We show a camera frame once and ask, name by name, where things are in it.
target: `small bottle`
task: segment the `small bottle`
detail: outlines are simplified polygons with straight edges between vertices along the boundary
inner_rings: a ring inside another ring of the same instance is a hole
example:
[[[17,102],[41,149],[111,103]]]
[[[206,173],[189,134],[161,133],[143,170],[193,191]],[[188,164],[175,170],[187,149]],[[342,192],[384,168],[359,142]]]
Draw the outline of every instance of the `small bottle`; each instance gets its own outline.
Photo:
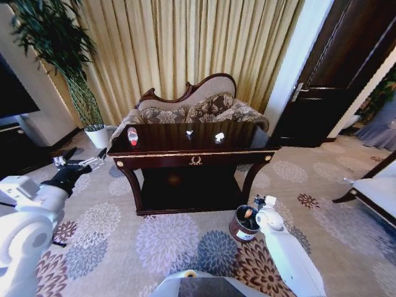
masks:
[[[136,129],[133,127],[128,128],[127,131],[127,135],[128,135],[128,140],[131,143],[132,146],[136,146],[137,145],[137,132]]]

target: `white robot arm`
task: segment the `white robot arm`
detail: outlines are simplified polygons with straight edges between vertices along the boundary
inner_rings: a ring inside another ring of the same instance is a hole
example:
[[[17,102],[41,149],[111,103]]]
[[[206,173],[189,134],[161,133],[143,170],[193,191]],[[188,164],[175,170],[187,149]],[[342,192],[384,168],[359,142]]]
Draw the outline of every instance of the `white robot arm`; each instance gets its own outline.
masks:
[[[63,219],[65,201],[82,174],[104,164],[105,153],[86,161],[57,158],[58,173],[40,187],[26,176],[8,176],[0,182],[0,190],[17,202],[15,213],[0,217],[0,267],[7,267],[0,277],[0,296],[36,295],[35,270]]]
[[[265,243],[282,280],[298,297],[326,296],[321,274],[273,209],[275,201],[272,196],[255,199],[259,204],[256,222],[265,235]]]

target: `bamboo plant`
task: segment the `bamboo plant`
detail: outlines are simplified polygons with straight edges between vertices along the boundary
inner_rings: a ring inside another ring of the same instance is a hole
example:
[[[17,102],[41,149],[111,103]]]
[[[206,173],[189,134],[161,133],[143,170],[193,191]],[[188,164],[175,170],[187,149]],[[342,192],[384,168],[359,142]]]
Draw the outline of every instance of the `bamboo plant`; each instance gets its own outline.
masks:
[[[71,14],[78,17],[80,0],[0,0],[15,10],[12,19],[15,42],[32,46],[36,61],[44,60],[55,73],[65,78],[84,128],[88,132],[104,128],[98,103],[87,85],[84,64],[91,62],[87,53],[95,54],[95,44]]]

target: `table drawer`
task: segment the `table drawer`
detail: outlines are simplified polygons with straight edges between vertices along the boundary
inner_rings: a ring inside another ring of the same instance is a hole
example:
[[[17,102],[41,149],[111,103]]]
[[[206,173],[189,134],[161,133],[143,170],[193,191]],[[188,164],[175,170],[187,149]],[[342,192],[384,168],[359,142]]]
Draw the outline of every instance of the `table drawer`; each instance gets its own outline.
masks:
[[[212,166],[226,164],[252,164],[270,161],[274,155],[270,152],[236,152],[236,153],[180,153],[162,156],[144,157],[115,157],[118,167],[126,166],[129,169],[161,168],[178,166]]]

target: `tabletop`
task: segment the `tabletop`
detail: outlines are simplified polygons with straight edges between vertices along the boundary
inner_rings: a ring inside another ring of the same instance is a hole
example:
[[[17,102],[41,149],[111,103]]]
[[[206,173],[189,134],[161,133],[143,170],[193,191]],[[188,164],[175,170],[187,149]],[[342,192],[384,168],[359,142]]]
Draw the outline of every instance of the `tabletop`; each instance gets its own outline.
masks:
[[[127,138],[129,127],[137,131],[135,147]],[[269,136],[252,122],[131,124],[114,141],[108,155],[267,150],[268,143]]]

